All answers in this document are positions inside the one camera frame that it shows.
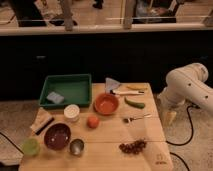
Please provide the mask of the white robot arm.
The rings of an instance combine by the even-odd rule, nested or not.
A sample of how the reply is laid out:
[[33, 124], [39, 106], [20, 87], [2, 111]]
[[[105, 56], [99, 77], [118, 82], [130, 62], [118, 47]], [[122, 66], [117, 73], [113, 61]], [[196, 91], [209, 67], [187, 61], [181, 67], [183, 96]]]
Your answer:
[[213, 114], [213, 88], [205, 84], [209, 72], [201, 63], [192, 63], [171, 70], [166, 75], [167, 86], [158, 95], [162, 105], [161, 122], [169, 126], [176, 117], [175, 108], [189, 100]]

